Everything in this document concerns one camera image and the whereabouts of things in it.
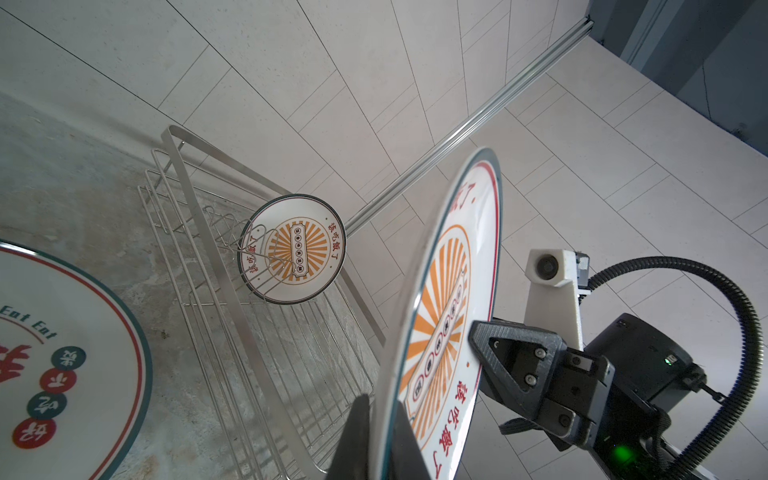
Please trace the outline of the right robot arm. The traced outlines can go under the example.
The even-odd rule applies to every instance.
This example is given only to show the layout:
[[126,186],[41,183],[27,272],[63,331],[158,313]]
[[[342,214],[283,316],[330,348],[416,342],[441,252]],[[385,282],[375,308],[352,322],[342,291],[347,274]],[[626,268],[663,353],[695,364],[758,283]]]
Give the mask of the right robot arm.
[[623,314],[581,350],[541,328],[476,321],[469,344],[481,389],[516,413],[504,435],[544,432],[587,451],[610,479],[659,479],[678,457],[670,411],[706,386],[704,370],[661,331]]

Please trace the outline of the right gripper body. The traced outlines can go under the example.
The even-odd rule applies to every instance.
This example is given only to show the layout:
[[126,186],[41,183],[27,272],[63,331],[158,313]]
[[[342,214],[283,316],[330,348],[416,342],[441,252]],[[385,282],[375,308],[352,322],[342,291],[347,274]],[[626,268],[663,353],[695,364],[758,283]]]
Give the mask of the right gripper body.
[[498,429],[505,436],[540,430],[559,450],[588,450],[597,438],[614,374],[606,357],[569,350],[553,367],[547,390],[534,396],[533,409],[515,408],[518,416]]

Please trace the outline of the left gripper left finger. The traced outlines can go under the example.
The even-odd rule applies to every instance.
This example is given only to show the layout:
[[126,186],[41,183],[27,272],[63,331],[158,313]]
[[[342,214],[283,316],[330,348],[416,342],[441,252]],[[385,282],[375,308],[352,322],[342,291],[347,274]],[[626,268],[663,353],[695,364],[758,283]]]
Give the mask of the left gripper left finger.
[[368,478],[370,439],[370,397],[358,396],[352,403],[326,480],[365,480]]

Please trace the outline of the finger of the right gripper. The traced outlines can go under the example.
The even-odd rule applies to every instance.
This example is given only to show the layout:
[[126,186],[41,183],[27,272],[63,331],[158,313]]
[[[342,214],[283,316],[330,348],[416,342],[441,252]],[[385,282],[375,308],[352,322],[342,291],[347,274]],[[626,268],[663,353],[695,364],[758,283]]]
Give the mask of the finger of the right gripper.
[[539,416],[567,344],[555,332],[502,320],[475,321],[469,345],[482,366],[484,391],[527,420]]

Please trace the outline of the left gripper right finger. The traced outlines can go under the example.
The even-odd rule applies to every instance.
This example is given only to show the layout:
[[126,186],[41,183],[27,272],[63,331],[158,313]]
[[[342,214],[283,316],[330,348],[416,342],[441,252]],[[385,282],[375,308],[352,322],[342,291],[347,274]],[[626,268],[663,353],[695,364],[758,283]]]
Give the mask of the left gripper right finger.
[[429,480],[421,450],[407,418],[397,416],[391,442],[391,478],[394,480]]

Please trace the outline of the white red-pattern plate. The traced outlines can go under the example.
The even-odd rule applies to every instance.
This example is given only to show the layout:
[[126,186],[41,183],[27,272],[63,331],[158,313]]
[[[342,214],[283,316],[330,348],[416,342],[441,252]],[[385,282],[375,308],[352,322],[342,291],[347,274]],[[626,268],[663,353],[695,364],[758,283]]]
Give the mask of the white red-pattern plate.
[[374,391],[369,478],[396,476],[398,431],[413,435],[427,478],[455,477],[482,370],[469,334],[492,317],[502,216],[501,168],[483,147],[452,180],[399,295]]

